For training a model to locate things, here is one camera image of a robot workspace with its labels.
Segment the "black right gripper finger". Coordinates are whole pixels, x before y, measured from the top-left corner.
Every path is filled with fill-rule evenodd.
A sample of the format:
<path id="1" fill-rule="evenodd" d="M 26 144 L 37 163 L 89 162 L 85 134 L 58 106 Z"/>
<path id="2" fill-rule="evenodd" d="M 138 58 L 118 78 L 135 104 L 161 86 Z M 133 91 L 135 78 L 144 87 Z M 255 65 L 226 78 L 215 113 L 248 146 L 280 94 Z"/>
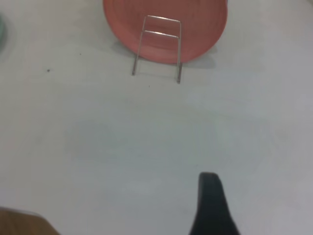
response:
<path id="1" fill-rule="evenodd" d="M 199 175 L 198 201 L 191 235 L 238 235 L 222 182 L 216 173 Z"/>

